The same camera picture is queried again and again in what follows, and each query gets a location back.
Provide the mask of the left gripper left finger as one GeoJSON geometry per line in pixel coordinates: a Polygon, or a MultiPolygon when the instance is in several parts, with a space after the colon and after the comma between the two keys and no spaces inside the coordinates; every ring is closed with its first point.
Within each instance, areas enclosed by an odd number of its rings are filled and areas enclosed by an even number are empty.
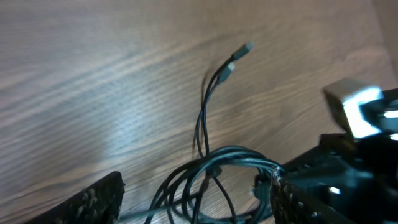
{"type": "Polygon", "coordinates": [[[114,224],[125,193],[122,175],[114,171],[25,224],[114,224]]]}

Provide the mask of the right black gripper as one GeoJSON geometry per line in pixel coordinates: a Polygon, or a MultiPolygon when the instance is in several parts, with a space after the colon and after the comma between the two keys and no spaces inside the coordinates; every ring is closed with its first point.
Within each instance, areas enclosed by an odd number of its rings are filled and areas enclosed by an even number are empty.
{"type": "Polygon", "coordinates": [[[348,219],[397,223],[397,140],[390,130],[352,141],[321,134],[318,146],[284,164],[288,180],[348,219]]]}

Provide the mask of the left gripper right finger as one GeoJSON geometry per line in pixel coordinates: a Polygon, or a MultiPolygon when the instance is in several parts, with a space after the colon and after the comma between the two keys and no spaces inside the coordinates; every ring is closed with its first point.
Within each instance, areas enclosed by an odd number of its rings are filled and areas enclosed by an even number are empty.
{"type": "Polygon", "coordinates": [[[276,223],[348,223],[342,214],[282,178],[279,168],[271,174],[269,198],[276,223]]]}

